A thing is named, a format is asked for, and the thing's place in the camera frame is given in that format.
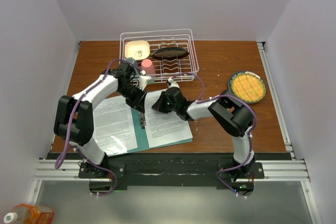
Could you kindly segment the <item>teal file folder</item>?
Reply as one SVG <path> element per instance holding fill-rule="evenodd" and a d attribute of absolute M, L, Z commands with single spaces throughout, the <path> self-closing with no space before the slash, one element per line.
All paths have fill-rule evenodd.
<path fill-rule="evenodd" d="M 153 149 L 153 148 L 149 148 L 146 131 L 145 131 L 145 129 L 141 128 L 140 119 L 139 119 L 139 112 L 135 109 L 132 109 L 132 108 L 131 108 L 131 111 L 132 111 L 133 124 L 134 124 L 134 129 L 135 129 L 135 135 L 136 135 L 138 148 L 133 149 L 133 150 L 129 151 L 128 153 Z"/>

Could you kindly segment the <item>printed paper sheet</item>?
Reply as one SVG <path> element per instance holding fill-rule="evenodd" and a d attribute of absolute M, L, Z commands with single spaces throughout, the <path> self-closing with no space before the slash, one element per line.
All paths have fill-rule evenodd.
<path fill-rule="evenodd" d="M 138 148 L 132 111 L 124 97 L 104 99 L 94 109 L 93 119 L 95 142 L 108 156 Z"/>

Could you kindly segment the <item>metal folder clip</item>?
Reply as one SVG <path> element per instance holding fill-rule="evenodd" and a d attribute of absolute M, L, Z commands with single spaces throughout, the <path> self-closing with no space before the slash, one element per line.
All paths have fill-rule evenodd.
<path fill-rule="evenodd" d="M 140 119 L 141 128 L 145 129 L 145 126 L 146 126 L 145 114 L 140 112 L 139 119 Z"/>

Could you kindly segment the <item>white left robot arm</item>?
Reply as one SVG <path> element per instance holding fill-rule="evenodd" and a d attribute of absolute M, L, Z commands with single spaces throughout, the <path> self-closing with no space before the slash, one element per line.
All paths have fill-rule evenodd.
<path fill-rule="evenodd" d="M 67 151 L 74 147 L 90 165 L 90 171 L 97 178 L 112 175 L 108 156 L 93 138 L 94 109 L 109 95 L 117 92 L 125 99 L 126 105 L 144 113 L 146 86 L 149 76 L 144 70 L 120 60 L 116 69 L 107 68 L 98 79 L 81 92 L 63 95 L 57 105 L 54 134 L 65 142 L 64 149 L 55 162 L 59 169 Z"/>

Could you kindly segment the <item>remaining printed paper stack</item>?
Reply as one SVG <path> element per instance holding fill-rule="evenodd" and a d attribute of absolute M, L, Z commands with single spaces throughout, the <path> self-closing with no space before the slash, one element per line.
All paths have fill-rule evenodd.
<path fill-rule="evenodd" d="M 188 122 L 173 112 L 165 114 L 152 108 L 160 94 L 160 90 L 149 92 L 145 98 L 145 131 L 149 148 L 191 142 L 193 136 Z"/>

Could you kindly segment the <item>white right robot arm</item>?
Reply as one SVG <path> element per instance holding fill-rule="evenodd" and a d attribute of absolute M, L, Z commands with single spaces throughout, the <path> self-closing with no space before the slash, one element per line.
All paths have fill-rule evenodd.
<path fill-rule="evenodd" d="M 231 91 L 225 90 L 203 101 L 189 101 L 180 88 L 172 87 L 161 92 L 152 109 L 161 113 L 174 112 L 183 121 L 213 117 L 233 141 L 234 166 L 225 171 L 234 171 L 239 178 L 246 178 L 252 173 L 255 162 L 252 131 L 257 124 L 256 113 Z"/>

